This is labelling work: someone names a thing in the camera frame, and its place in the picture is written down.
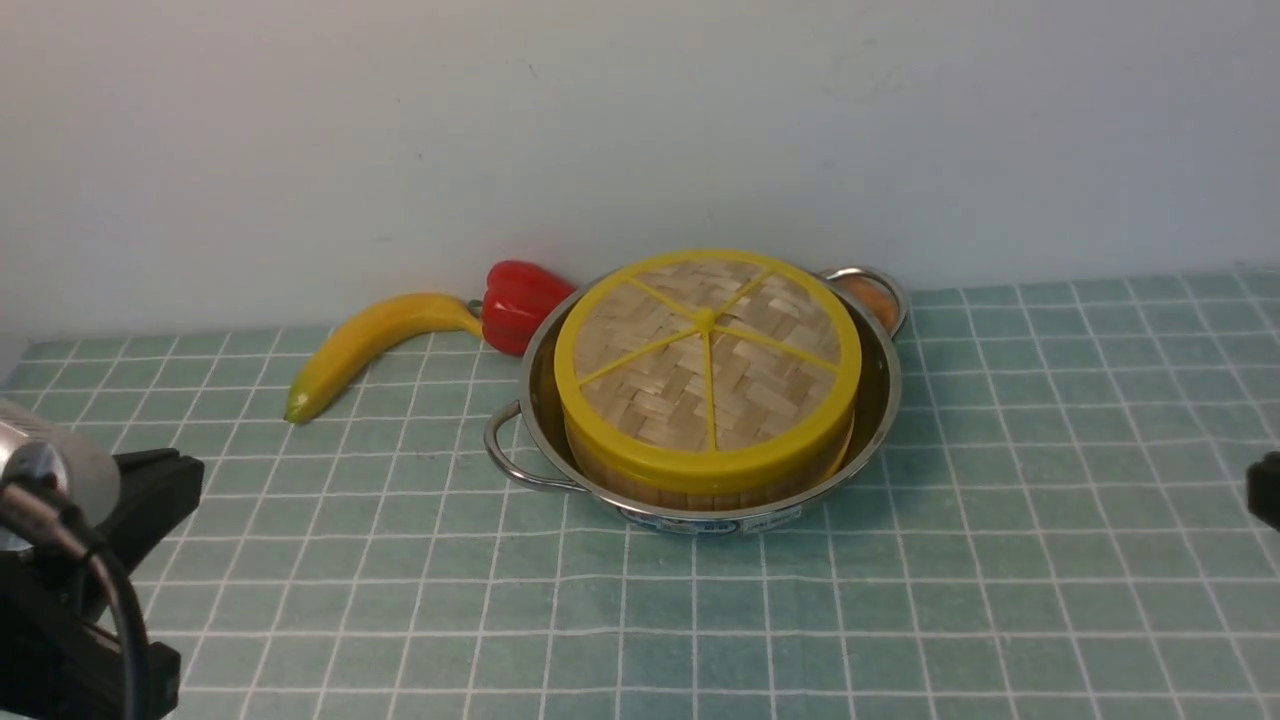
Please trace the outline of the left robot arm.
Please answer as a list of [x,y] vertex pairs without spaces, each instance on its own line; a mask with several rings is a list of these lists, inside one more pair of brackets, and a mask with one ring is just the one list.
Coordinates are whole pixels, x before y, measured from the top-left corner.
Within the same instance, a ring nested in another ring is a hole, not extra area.
[[35,719],[163,719],[180,655],[148,637],[131,575],[197,507],[204,465],[110,454],[3,402],[3,708]]

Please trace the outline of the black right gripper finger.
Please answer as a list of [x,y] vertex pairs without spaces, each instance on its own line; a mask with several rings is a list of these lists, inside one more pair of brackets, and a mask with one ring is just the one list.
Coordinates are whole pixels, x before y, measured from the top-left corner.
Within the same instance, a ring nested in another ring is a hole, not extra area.
[[1245,505],[1251,515],[1280,530],[1280,452],[1267,452],[1245,473]]

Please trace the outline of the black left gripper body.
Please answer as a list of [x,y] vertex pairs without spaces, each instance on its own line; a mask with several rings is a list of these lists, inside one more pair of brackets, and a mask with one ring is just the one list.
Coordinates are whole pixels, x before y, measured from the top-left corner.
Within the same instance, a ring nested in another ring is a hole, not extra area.
[[204,464],[174,448],[3,461],[3,710],[37,719],[161,719],[180,656],[151,641],[131,574],[200,503]]

